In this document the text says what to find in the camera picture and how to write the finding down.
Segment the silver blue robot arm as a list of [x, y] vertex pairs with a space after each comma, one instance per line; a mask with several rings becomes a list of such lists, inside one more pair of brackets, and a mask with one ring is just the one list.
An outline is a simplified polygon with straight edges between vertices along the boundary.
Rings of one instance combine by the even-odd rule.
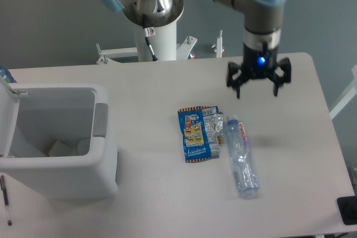
[[[164, 38], [160, 29], [175, 25], [184, 11], [183, 0], [100, 0], [107, 9], [123, 12], [138, 27], [140, 61], [177, 60], [176, 36]], [[268, 79], [273, 91], [291, 81], [288, 58], [277, 59], [286, 0], [212, 0], [244, 15], [243, 61], [230, 62], [226, 85], [236, 92], [249, 80]]]

